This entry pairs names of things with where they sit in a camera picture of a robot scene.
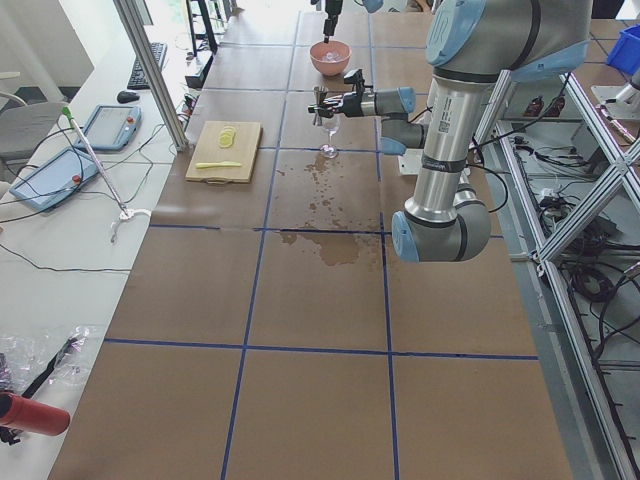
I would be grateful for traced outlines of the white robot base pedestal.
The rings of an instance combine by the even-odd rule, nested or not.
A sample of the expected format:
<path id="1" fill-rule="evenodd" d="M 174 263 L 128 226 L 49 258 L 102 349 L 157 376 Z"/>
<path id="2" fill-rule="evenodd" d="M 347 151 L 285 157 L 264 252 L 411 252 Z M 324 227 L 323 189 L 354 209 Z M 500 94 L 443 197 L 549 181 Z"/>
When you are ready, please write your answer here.
<path id="1" fill-rule="evenodd" d="M 422 168 L 421 149 L 407 149 L 403 155 L 397 156 L 398 170 L 401 176 L 417 176 Z"/>

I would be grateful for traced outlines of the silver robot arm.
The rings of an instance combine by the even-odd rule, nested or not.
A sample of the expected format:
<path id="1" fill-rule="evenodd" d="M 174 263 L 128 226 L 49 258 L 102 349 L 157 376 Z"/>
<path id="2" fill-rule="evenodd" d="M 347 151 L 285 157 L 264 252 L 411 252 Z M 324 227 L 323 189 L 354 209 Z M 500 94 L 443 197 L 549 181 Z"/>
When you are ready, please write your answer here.
<path id="1" fill-rule="evenodd" d="M 407 87 L 374 91 L 360 71 L 348 73 L 349 93 L 318 92 L 308 110 L 316 118 L 378 116 L 389 134 L 386 154 L 420 149 L 415 191 L 392 217 L 396 254 L 407 262 L 459 262 L 486 246 L 491 222 L 468 184 L 466 167 L 485 91 L 508 70 L 517 82 L 571 72 L 587 54 L 589 1 L 444 1 L 427 43 L 433 68 L 427 125 L 407 118 L 415 93 Z"/>
<path id="2" fill-rule="evenodd" d="M 363 6 L 368 13 L 377 12 L 383 6 L 383 3 L 383 0 L 357 1 L 357 4 Z M 338 24 L 339 16 L 342 13 L 342 8 L 342 0 L 327 0 L 325 2 L 324 11 L 326 13 L 326 19 L 323 26 L 324 43 L 328 43 L 335 35 L 335 30 Z"/>

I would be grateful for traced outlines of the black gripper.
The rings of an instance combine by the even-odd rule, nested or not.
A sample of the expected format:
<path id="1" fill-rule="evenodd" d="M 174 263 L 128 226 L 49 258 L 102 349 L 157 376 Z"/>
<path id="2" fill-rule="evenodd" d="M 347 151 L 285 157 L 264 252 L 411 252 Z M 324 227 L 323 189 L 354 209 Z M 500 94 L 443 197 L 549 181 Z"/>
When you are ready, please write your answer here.
<path id="1" fill-rule="evenodd" d="M 323 42 L 328 43 L 335 35 L 338 16 L 342 13 L 343 0 L 325 0 L 324 11 L 328 15 L 324 21 Z"/>
<path id="2" fill-rule="evenodd" d="M 349 118 L 375 115 L 375 94 L 373 92 L 350 92 L 343 96 L 327 97 L 322 104 L 309 105 L 309 113 L 342 113 Z"/>

